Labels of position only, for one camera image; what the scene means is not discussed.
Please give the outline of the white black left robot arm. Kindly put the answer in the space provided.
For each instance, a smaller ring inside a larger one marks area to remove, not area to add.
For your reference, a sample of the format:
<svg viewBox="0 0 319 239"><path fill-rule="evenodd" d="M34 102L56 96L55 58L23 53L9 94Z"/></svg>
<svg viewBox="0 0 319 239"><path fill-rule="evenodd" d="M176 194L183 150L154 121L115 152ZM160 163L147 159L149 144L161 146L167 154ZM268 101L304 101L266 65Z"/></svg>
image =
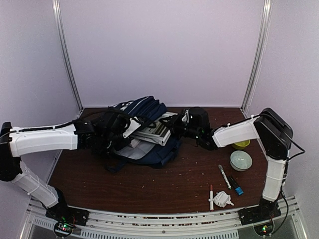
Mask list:
<svg viewBox="0 0 319 239"><path fill-rule="evenodd" d="M139 126L136 117L113 109L93 120L76 119L58 125L27 128L4 122L0 128L0 179L19 186L59 220L67 221L72 211L62 192L43 182L21 156L52 150L108 151Z"/></svg>

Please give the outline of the black white illustrated book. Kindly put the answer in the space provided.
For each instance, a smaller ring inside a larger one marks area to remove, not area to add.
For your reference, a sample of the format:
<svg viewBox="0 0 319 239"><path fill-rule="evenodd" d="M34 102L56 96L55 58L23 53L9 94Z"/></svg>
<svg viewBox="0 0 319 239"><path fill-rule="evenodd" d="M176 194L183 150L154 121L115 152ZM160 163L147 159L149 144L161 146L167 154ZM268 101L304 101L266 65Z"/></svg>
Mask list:
<svg viewBox="0 0 319 239"><path fill-rule="evenodd" d="M146 127L141 131L134 132L132 134L132 138L159 144L160 146L165 146L170 138L171 132L169 128L160 122L160 119L169 118L174 115L177 115L177 113L166 112L157 120L155 120L155 128Z"/></svg>

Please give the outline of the navy blue student backpack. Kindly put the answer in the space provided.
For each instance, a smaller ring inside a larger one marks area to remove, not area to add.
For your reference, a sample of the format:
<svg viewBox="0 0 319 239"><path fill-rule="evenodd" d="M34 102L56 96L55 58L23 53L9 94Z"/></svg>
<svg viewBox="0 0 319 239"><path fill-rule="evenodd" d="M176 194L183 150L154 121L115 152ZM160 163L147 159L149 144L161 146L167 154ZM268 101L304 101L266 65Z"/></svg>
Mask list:
<svg viewBox="0 0 319 239"><path fill-rule="evenodd" d="M101 119L103 120L103 129L107 131L106 135L109 139L115 135L115 130L119 130L115 126L119 125L116 121L120 119L120 116L126 118L127 125L130 124L131 118L137 117L141 126L135 131L140 131L146 127L155 128L155 120L166 112L167 108L164 103L160 103L153 96L146 96L109 107ZM134 147L128 145L119 151L107 152L104 150L104 146L100 152L119 161L116 166L105 165L105 169L111 173L120 171L127 163L147 165L158 169L177 157L181 144L182 141L179 138L170 136L165 146L139 140Z"/></svg>

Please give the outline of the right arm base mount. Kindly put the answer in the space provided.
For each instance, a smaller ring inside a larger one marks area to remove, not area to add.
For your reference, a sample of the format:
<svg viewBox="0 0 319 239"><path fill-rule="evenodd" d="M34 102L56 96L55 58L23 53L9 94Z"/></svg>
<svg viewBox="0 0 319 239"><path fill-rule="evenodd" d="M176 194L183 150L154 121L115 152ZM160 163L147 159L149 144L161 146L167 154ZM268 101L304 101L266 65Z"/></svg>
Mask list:
<svg viewBox="0 0 319 239"><path fill-rule="evenodd" d="M259 205L243 208L238 211L241 225L252 224L255 233L263 238L273 236L282 227L288 217L289 205L287 199L285 197L283 199L287 209L284 219L279 226L276 227L274 223L274 218L282 215L278 200L271 202L264 198L260 199Z"/></svg>

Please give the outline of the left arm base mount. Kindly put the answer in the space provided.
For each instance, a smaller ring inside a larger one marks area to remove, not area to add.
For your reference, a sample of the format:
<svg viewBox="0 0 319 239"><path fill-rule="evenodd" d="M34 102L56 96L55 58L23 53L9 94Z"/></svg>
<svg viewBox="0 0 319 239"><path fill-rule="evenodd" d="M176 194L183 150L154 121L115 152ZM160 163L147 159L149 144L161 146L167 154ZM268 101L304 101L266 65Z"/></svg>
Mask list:
<svg viewBox="0 0 319 239"><path fill-rule="evenodd" d="M58 196L58 203L53 207L46 207L46 216L56 220L53 232L59 239L64 239L72 234L76 226L86 226L89 211L73 208L67 205L61 190L55 189Z"/></svg>

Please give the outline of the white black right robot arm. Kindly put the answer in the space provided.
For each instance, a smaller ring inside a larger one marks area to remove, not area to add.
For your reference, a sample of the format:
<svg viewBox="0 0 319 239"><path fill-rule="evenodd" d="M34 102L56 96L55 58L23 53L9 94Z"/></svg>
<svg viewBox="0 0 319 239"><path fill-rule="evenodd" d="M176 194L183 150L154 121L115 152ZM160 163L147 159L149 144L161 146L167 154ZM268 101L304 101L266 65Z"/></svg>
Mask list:
<svg viewBox="0 0 319 239"><path fill-rule="evenodd" d="M271 108L241 121L211 128L206 110L192 107L171 116L168 128L178 137L194 139L206 150L232 146L237 152L242 152L252 141L259 142L267 160L265 186L255 208L256 216L262 220L274 214L286 182L289 162L293 159L290 155L292 146L298 148L301 154L305 153L293 140L292 127Z"/></svg>

